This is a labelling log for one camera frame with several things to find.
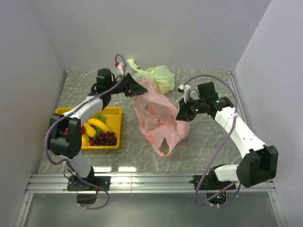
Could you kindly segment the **pink plastic bag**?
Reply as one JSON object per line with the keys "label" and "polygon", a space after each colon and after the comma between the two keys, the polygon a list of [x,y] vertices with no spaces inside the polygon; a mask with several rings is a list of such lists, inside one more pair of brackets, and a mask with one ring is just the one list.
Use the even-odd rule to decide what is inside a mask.
{"label": "pink plastic bag", "polygon": [[147,89],[146,93],[133,96],[140,131],[160,157],[168,157],[177,143],[188,136],[190,124],[176,119],[179,110],[165,95],[156,92],[150,80],[143,80],[140,85]]}

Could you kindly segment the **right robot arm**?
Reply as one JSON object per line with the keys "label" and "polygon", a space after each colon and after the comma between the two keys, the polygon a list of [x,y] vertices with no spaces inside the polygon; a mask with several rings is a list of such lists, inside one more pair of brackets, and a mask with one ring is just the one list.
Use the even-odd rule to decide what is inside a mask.
{"label": "right robot arm", "polygon": [[228,182],[239,182],[249,188],[275,178],[278,150],[273,145],[267,146],[251,131],[233,103],[227,97],[218,96],[213,82],[198,85],[197,100],[190,97],[189,85],[180,85],[178,90],[184,96],[179,101],[176,119],[190,122],[200,113],[211,116],[230,134],[241,154],[238,165],[223,164],[210,169],[207,177],[212,188],[219,189]]}

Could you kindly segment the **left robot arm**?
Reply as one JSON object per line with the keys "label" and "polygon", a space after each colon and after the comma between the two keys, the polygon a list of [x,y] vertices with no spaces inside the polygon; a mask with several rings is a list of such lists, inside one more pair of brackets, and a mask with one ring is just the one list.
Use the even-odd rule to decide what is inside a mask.
{"label": "left robot arm", "polygon": [[109,104],[112,94],[123,93],[135,96],[147,93],[147,89],[138,84],[130,74],[123,73],[115,79],[109,69],[100,69],[97,81],[91,92],[78,106],[64,114],[53,114],[45,136],[45,154],[50,152],[61,156],[72,174],[78,178],[78,184],[84,190],[95,186],[93,167],[81,153],[81,128],[94,114]]}

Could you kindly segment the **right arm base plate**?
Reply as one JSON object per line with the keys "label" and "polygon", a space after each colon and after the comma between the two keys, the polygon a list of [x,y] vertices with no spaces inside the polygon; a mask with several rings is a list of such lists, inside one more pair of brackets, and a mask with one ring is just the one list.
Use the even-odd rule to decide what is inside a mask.
{"label": "right arm base plate", "polygon": [[[195,190],[198,187],[199,181],[201,179],[202,175],[194,175],[193,179],[189,182],[194,185]],[[222,190],[223,188],[230,185],[230,181],[224,181],[220,182],[216,178],[216,175],[214,174],[207,174],[199,188],[200,191],[215,191],[215,190]]]}

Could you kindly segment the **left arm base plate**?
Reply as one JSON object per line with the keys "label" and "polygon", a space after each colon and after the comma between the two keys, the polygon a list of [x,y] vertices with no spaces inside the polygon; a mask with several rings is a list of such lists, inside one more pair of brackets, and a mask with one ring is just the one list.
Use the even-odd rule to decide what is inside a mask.
{"label": "left arm base plate", "polygon": [[[97,176],[94,178],[93,185],[99,186],[106,191],[109,190],[110,187],[110,176]],[[96,188],[93,186],[89,186],[85,183],[83,183],[81,180],[79,180],[76,176],[72,175],[69,178],[68,185],[67,185],[67,191],[72,192],[80,192],[80,191],[93,191]]]}

